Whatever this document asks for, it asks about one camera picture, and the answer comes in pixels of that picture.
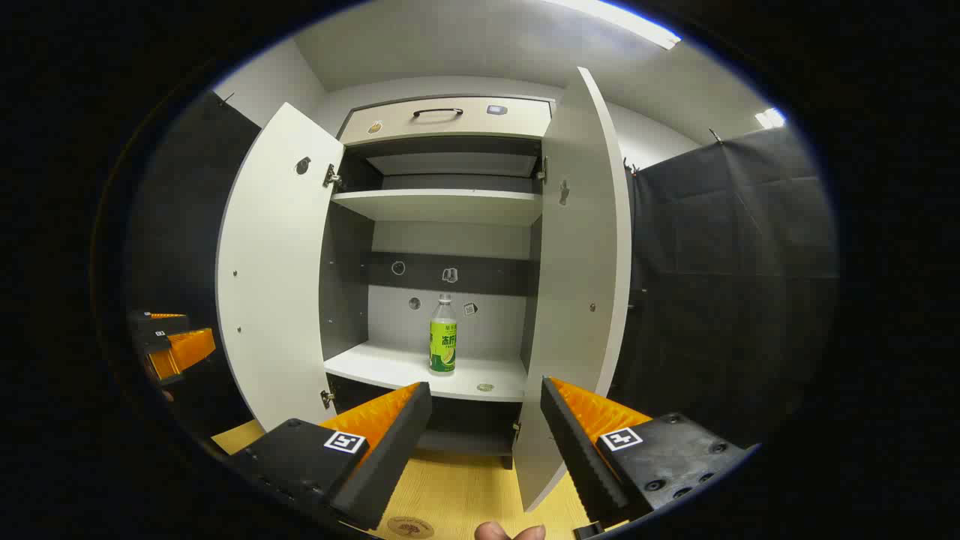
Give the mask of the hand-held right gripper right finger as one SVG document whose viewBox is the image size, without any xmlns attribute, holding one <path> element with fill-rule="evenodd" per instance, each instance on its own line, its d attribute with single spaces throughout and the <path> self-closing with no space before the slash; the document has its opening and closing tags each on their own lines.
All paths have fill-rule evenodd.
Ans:
<svg viewBox="0 0 960 540">
<path fill-rule="evenodd" d="M 539 406 L 596 526 L 671 506 L 750 455 L 686 415 L 650 417 L 558 377 L 543 377 Z"/>
</svg>

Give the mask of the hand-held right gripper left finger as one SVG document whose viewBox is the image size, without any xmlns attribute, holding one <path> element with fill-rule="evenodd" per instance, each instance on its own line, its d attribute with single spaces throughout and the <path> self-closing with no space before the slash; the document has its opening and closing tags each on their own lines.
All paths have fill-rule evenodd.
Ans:
<svg viewBox="0 0 960 540">
<path fill-rule="evenodd" d="M 375 530 L 432 408 L 429 384 L 416 382 L 319 424 L 282 421 L 226 463 L 251 486 L 299 513 Z"/>
</svg>

